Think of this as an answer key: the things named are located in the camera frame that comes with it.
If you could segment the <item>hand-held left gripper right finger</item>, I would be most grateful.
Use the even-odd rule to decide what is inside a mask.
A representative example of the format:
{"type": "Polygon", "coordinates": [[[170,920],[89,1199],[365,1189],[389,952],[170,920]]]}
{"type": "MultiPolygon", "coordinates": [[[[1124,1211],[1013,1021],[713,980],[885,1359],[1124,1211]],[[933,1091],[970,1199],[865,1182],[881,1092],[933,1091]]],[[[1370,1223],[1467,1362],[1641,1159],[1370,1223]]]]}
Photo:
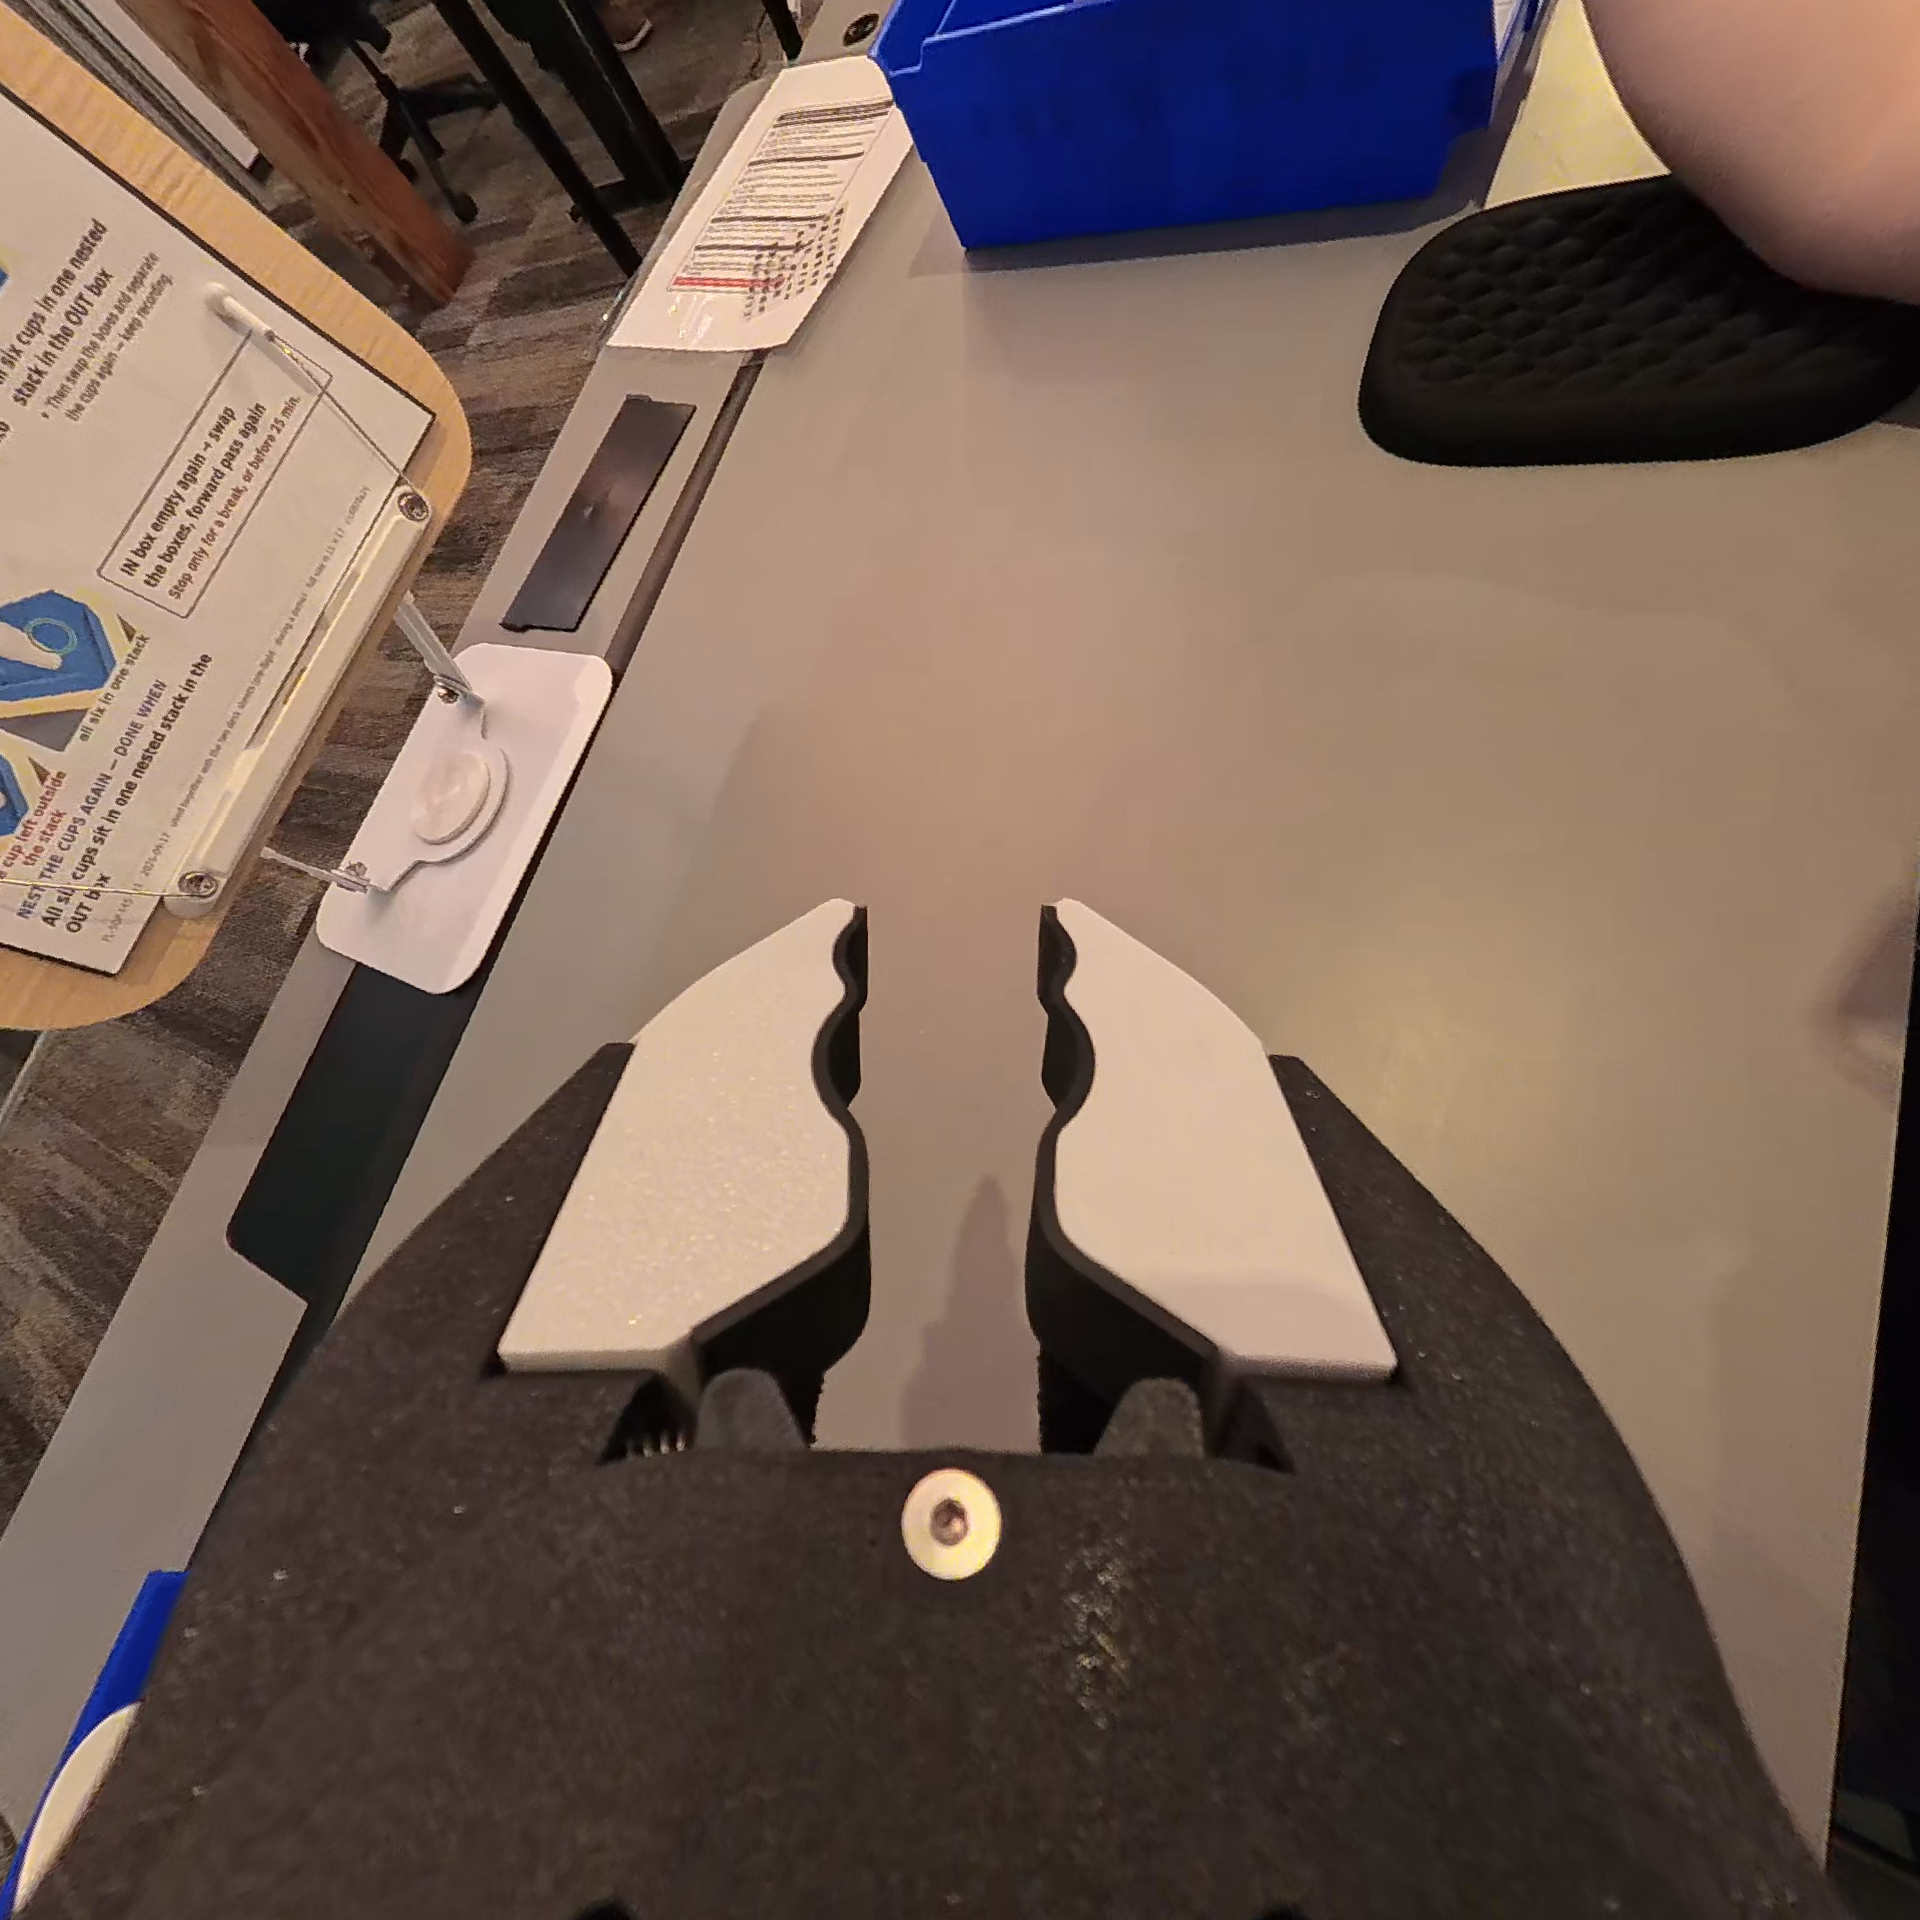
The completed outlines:
{"type": "Polygon", "coordinates": [[[1172,1381],[1206,1450],[1267,1384],[1388,1384],[1394,1344],[1259,1035],[1081,901],[1041,911],[1045,1122],[1026,1230],[1041,1444],[1172,1381]]]}

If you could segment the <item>blue plastic bin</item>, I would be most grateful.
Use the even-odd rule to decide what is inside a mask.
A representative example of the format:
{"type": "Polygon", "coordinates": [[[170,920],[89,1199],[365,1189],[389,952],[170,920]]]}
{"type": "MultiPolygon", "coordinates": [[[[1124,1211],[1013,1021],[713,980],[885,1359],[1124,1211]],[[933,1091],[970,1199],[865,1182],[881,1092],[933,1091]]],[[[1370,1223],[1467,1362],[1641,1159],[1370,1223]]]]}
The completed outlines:
{"type": "MultiPolygon", "coordinates": [[[[74,1746],[84,1736],[87,1727],[92,1727],[100,1716],[135,1699],[142,1702],[159,1654],[164,1631],[177,1613],[185,1582],[188,1570],[183,1567],[146,1572],[127,1606],[125,1620],[121,1622],[116,1639],[110,1646],[107,1658],[79,1707],[78,1720],[71,1730],[71,1736],[65,1743],[59,1764],[54,1766],[47,1786],[53,1783],[54,1773],[59,1772],[62,1763],[74,1751],[74,1746]]],[[[20,1851],[15,1856],[13,1894],[19,1869],[20,1851]]]]}
{"type": "Polygon", "coordinates": [[[899,3],[870,40],[964,250],[1427,202],[1542,4],[899,3]]]}

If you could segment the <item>white stand base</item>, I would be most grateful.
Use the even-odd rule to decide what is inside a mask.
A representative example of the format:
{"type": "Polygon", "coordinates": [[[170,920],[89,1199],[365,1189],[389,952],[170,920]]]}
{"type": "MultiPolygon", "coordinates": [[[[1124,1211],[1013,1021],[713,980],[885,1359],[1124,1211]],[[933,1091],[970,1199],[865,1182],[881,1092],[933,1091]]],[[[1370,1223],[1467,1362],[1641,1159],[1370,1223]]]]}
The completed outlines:
{"type": "Polygon", "coordinates": [[[613,694],[601,656],[452,658],[319,901],[329,952],[447,995],[483,967],[613,694]]]}

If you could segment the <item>black flat plate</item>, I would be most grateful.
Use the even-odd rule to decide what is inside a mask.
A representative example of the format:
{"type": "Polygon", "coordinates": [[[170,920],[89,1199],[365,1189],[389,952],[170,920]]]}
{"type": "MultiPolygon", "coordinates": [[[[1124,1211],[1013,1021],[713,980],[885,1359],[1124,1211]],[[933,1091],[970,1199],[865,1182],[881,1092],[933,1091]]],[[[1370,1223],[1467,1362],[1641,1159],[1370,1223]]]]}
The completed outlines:
{"type": "Polygon", "coordinates": [[[691,403],[620,403],[505,614],[505,632],[575,632],[691,421],[691,403]]]}

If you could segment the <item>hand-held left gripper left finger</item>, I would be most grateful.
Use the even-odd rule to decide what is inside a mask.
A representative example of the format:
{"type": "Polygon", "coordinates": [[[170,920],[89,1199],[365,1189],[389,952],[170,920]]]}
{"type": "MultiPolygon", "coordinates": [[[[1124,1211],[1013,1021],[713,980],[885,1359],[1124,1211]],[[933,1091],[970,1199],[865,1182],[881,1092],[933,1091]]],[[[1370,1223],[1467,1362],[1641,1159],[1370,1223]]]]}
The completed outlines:
{"type": "Polygon", "coordinates": [[[751,1376],[812,1446],[874,1308],[869,946],[862,904],[819,902],[639,1029],[495,1344],[505,1374],[633,1376],[681,1443],[751,1376]]]}

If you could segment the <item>white paper cup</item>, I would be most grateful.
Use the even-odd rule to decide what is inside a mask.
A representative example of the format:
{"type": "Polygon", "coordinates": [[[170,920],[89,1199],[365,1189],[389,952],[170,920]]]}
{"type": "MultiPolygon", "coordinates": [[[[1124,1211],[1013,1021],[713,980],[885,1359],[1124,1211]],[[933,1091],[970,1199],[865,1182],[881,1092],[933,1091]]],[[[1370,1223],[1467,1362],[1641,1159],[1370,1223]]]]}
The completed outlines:
{"type": "Polygon", "coordinates": [[[31,1888],[59,1861],[67,1840],[78,1828],[106,1773],[132,1733],[140,1706],[135,1699],[100,1716],[62,1763],[20,1850],[20,1869],[15,1877],[15,1898],[20,1901],[29,1898],[31,1888]]]}

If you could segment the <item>brown wooden table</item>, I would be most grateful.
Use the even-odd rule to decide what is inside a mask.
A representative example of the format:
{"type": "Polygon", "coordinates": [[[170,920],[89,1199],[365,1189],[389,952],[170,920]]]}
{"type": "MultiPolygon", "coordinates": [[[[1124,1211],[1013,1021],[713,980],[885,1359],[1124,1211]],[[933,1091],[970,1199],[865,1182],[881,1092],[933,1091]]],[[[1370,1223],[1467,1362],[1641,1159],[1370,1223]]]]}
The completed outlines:
{"type": "Polygon", "coordinates": [[[452,299],[471,244],[401,174],[251,3],[127,3],[132,18],[251,135],[319,223],[406,294],[452,299]]]}

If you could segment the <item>wooden instruction board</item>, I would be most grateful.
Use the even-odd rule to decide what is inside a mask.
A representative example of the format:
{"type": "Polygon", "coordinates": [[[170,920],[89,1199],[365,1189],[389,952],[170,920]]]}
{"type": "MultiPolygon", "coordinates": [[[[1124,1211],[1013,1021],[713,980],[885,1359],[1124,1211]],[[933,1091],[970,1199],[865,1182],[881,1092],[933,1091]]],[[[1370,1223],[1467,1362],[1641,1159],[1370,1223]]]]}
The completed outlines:
{"type": "Polygon", "coordinates": [[[397,323],[5,6],[5,1026],[185,982],[469,469],[397,323]]]}

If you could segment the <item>black wrist rest pad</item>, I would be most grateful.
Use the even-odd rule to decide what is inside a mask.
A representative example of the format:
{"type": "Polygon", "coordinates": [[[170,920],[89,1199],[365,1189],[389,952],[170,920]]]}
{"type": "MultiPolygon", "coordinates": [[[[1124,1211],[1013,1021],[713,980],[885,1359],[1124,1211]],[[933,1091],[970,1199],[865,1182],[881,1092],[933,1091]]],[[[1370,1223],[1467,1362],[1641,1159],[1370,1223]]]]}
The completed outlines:
{"type": "Polygon", "coordinates": [[[1913,306],[1782,276],[1655,176],[1423,242],[1379,310],[1358,421],[1415,464],[1700,464],[1843,438],[1915,386],[1913,306]]]}

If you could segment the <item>laminated paper sheet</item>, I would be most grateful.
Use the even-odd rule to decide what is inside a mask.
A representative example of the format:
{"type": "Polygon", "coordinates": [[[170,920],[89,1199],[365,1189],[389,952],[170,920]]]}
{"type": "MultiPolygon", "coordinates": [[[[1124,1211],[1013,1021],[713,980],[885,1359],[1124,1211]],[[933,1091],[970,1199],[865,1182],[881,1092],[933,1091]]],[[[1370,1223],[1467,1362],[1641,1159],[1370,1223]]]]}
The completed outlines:
{"type": "Polygon", "coordinates": [[[737,354],[788,346],[910,149],[874,60],[781,70],[643,271],[611,346],[737,354]]]}

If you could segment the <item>person's right forearm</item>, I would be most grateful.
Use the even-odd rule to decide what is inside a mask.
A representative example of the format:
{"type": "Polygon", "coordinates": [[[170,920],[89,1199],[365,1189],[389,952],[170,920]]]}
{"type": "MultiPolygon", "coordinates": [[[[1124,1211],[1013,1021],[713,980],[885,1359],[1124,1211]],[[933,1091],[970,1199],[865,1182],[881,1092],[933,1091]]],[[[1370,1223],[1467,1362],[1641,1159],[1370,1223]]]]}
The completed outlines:
{"type": "Polygon", "coordinates": [[[1915,3],[1591,3],[1670,174],[1774,270],[1918,302],[1915,3]]]}

